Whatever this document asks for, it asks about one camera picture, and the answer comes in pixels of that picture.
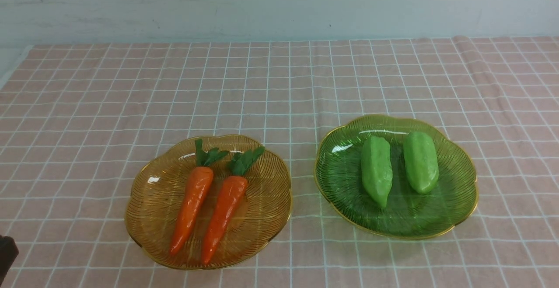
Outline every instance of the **green carrot top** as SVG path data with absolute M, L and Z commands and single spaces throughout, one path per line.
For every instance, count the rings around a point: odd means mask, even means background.
M 205 152 L 202 149 L 202 140 L 198 139 L 194 141 L 194 145 L 196 146 L 196 165 L 198 167 L 209 167 L 212 163 L 223 159 L 226 155 L 229 154 L 227 150 L 219 150 L 219 148 L 214 147 L 208 152 Z
M 227 167 L 233 175 L 242 177 L 262 154 L 264 154 L 263 146 L 256 148 L 254 151 L 249 149 L 244 153 L 235 153 Z

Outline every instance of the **scalloped plate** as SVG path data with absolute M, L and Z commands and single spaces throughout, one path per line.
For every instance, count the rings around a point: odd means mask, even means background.
M 292 210 L 291 178 L 283 160 L 266 150 L 246 173 L 249 187 L 221 244 L 208 266 L 200 262 L 201 242 L 213 213 L 218 191 L 229 175 L 226 163 L 231 155 L 211 166 L 214 183 L 200 213 L 192 236 L 176 256 L 169 244 L 185 180 L 196 166 L 194 140 L 204 140 L 204 150 L 246 151 L 262 146 L 243 135 L 202 136 L 184 140 L 150 161 L 136 176 L 124 223 L 132 239 L 155 262 L 182 270 L 222 268 L 240 263 L 262 250 L 285 226 Z
M 437 147 L 439 182 L 431 193 L 411 189 L 402 144 L 411 131 L 427 133 Z M 382 210 L 361 185 L 361 148 L 371 136 L 391 146 L 393 187 Z M 365 115 L 334 129 L 321 141 L 315 182 L 343 218 L 381 236 L 420 240 L 441 236 L 469 217 L 479 198 L 476 169 L 467 153 L 433 126 L 409 118 Z

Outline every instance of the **gold plate rim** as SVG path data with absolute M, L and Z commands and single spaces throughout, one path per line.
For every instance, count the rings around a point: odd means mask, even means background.
M 218 270 L 221 268 L 227 268 L 227 267 L 231 267 L 237 264 L 240 264 L 242 262 L 244 262 L 245 260 L 249 260 L 250 258 L 256 256 L 257 254 L 259 254 L 259 252 L 261 252 L 287 225 L 287 223 L 289 222 L 289 219 L 291 219 L 291 215 L 293 213 L 293 192 L 291 190 L 291 173 L 290 170 L 285 162 L 285 160 L 282 159 L 282 157 L 278 156 L 276 153 L 274 153 L 273 151 L 267 150 L 269 153 L 271 153 L 273 156 L 277 157 L 279 160 L 281 160 L 283 167 L 286 169 L 287 172 L 287 178 L 289 180 L 289 209 L 288 209 L 288 213 L 285 219 L 285 222 L 283 222 L 283 226 L 281 229 L 278 230 L 278 232 L 276 234 L 274 234 L 272 237 L 270 237 L 265 244 L 263 244 L 260 248 L 258 248 L 257 250 L 255 250 L 254 253 L 249 254 L 247 256 L 245 256 L 244 258 L 241 258 L 240 260 L 234 262 L 234 263 L 230 263 L 230 264 L 226 264 L 226 265 L 222 265 L 222 266 L 213 266 L 213 267 L 176 267 L 170 264 L 166 264 L 166 263 L 162 263 L 161 261 L 157 260 L 154 256 L 152 256 L 147 250 L 145 250 L 144 246 L 142 246 L 141 243 L 138 242 L 138 240 L 136 240 L 131 232 L 130 232 L 130 224 L 131 222 L 128 220 L 128 215 L 130 212 L 130 204 L 132 201 L 132 193 L 134 191 L 134 186 L 136 186 L 137 184 L 142 184 L 142 182 L 139 182 L 138 177 L 140 176 L 140 174 L 142 172 L 144 172 L 144 170 L 146 168 L 148 168 L 149 165 L 151 165 L 152 163 L 154 163 L 156 160 L 158 160 L 159 158 L 163 157 L 164 155 L 168 154 L 170 151 L 172 151 L 173 149 L 175 149 L 176 147 L 182 145 L 183 143 L 187 142 L 187 141 L 194 141 L 197 139 L 223 139 L 225 137 L 244 137 L 245 139 L 248 139 L 250 141 L 253 141 L 255 143 L 257 143 L 260 146 L 263 146 L 262 143 L 260 143 L 259 141 L 255 140 L 252 137 L 246 136 L 246 135 L 240 135 L 240 134 L 227 134 L 227 135 L 221 135 L 221 136 L 196 136 L 196 137 L 190 137 L 187 139 L 184 139 L 178 143 L 176 143 L 175 145 L 173 145 L 171 148 L 169 148 L 165 153 L 155 157 L 154 159 L 152 159 L 151 161 L 149 161 L 148 163 L 146 163 L 146 165 L 144 165 L 142 167 L 142 169 L 138 172 L 138 174 L 136 174 L 136 177 L 134 177 L 134 182 L 132 183 L 132 187 L 130 189 L 130 199 L 128 200 L 128 202 L 126 203 L 126 212 L 124 213 L 124 226 L 126 226 L 126 232 L 128 233 L 128 236 L 130 236 L 130 238 L 142 249 L 142 251 L 144 252 L 144 254 L 146 256 L 148 256 L 151 260 L 153 260 L 154 262 L 156 262 L 157 264 L 160 264 L 162 266 L 168 267 L 168 268 L 172 268 L 175 270 L 185 270 L 185 271 L 203 271 L 203 270 Z
M 472 206 L 471 211 L 464 217 L 464 219 L 462 219 L 462 220 L 460 220 L 459 222 L 456 222 L 455 224 L 449 226 L 449 228 L 443 230 L 442 232 L 439 232 L 439 233 L 433 234 L 433 235 L 429 235 L 429 236 L 394 236 L 394 235 L 392 235 L 392 234 L 386 234 L 386 233 L 383 233 L 383 232 L 375 232 L 374 230 L 371 230 L 371 229 L 368 229 L 368 228 L 365 228 L 365 227 L 363 227 L 363 226 L 360 226 L 360 225 L 356 224 L 356 223 L 353 222 L 351 219 L 349 219 L 347 216 L 345 216 L 344 214 L 342 214 L 341 211 L 339 211 L 339 210 L 334 206 L 334 204 L 332 204 L 332 202 L 328 199 L 328 197 L 326 196 L 326 194 L 324 193 L 324 191 L 323 191 L 322 188 L 320 187 L 320 184 L 319 184 L 318 178 L 317 178 L 317 174 L 316 174 L 316 169 L 317 169 L 317 167 L 318 167 L 318 161 L 319 161 L 319 158 L 320 158 L 319 153 L 320 153 L 320 151 L 321 151 L 321 148 L 322 148 L 322 145 L 323 145 L 323 143 L 324 143 L 324 140 L 325 140 L 328 136 L 330 136 L 332 133 L 334 133 L 334 132 L 336 132 L 336 131 L 338 131 L 338 130 L 344 128 L 344 127 L 348 127 L 348 125 L 350 125 L 350 124 L 352 124 L 352 123 L 355 123 L 355 122 L 359 121 L 360 119 L 371 118 L 371 117 L 383 117 L 383 118 L 394 119 L 394 120 L 399 120 L 399 121 L 414 121 L 414 122 L 423 123 L 423 124 L 428 125 L 429 127 L 433 128 L 433 129 L 435 129 L 438 133 L 440 133 L 440 134 L 444 137 L 444 139 L 445 139 L 446 141 L 448 141 L 449 143 L 451 143 L 451 144 L 457 146 L 461 151 L 463 151 L 463 152 L 466 154 L 466 156 L 468 157 L 470 163 L 473 165 L 473 170 L 474 170 L 474 173 L 476 174 L 475 180 L 473 181 L 473 184 L 474 184 L 474 187 L 475 187 L 475 190 L 476 190 L 476 199 L 475 199 L 474 205 Z M 454 229 L 456 226 L 458 226 L 459 224 L 463 223 L 466 219 L 468 219 L 468 218 L 473 214 L 473 212 L 475 212 L 475 210 L 476 210 L 476 208 L 477 208 L 477 203 L 479 202 L 479 198 L 480 198 L 480 192 L 479 192 L 479 188 L 478 188 L 478 186 L 477 186 L 477 169 L 476 169 L 475 164 L 473 163 L 472 157 L 467 153 L 467 151 L 465 151 L 465 150 L 464 150 L 462 147 L 460 147 L 457 143 L 455 143 L 455 142 L 449 140 L 449 139 L 447 138 L 447 136 L 446 136 L 443 132 L 441 132 L 438 128 L 434 127 L 433 125 L 431 125 L 431 124 L 429 124 L 429 123 L 427 123 L 427 122 L 424 122 L 424 121 L 421 121 L 421 120 L 418 120 L 418 119 L 414 119 L 414 118 L 391 117 L 391 116 L 389 116 L 389 115 L 374 115 L 374 114 L 373 114 L 373 115 L 362 115 L 361 117 L 352 119 L 351 121 L 349 121 L 348 123 L 346 123 L 346 124 L 344 124 L 344 125 L 340 125 L 340 126 L 336 127 L 335 129 L 332 129 L 330 132 L 328 132 L 328 133 L 322 138 L 322 140 L 320 141 L 320 143 L 319 143 L 319 145 L 318 145 L 318 149 L 317 149 L 317 151 L 316 151 L 316 159 L 315 159 L 315 164 L 314 164 L 313 177 L 314 177 L 314 182 L 315 182 L 316 188 L 318 188 L 318 190 L 320 191 L 320 194 L 322 194 L 322 196 L 323 196 L 324 199 L 328 202 L 328 204 L 330 205 L 330 207 L 332 207 L 332 208 L 334 209 L 334 211 L 337 212 L 338 215 L 340 215 L 340 216 L 341 216 L 343 219 L 345 219 L 347 222 L 349 222 L 350 224 L 352 224 L 353 226 L 355 226 L 355 227 L 358 228 L 358 229 L 361 229 L 361 230 L 363 230 L 363 231 L 365 231 L 365 232 L 369 232 L 370 234 L 375 234 L 375 235 L 377 235 L 377 236 L 386 236 L 386 237 L 388 237 L 388 238 L 399 239 L 399 240 L 427 240 L 427 239 L 437 238 L 437 237 L 439 237 L 439 236 L 443 236 L 444 234 L 449 233 L 449 232 L 450 232 L 452 229 Z

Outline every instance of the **tablecloth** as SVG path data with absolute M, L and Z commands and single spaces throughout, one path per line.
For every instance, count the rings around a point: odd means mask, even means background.
M 20 249 L 4 285 L 556 287 L 558 99 L 558 37 L 37 45 L 0 91 L 0 234 Z M 431 123 L 471 155 L 469 219 L 407 242 L 334 212 L 317 145 L 369 113 Z M 291 220 L 237 266 L 158 266 L 124 228 L 132 179 L 178 141 L 230 133 L 285 159 Z

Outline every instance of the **carrot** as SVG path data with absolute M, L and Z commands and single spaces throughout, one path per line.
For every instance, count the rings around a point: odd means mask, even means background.
M 223 181 L 217 196 L 217 204 L 202 242 L 202 263 L 208 265 L 214 256 L 218 244 L 225 235 L 227 225 L 239 207 L 244 196 L 248 181 L 243 176 L 250 166 L 264 153 L 264 147 L 254 151 L 247 150 L 244 154 L 236 153 L 228 164 L 232 175 Z
M 196 145 L 196 168 L 192 169 L 186 180 L 184 199 L 180 206 L 173 238 L 171 239 L 169 249 L 171 255 L 180 251 L 194 229 L 196 215 L 214 180 L 214 171 L 209 166 L 229 154 L 229 151 L 220 151 L 217 147 L 208 150 L 208 152 L 203 151 L 202 140 L 196 140 L 194 144 Z

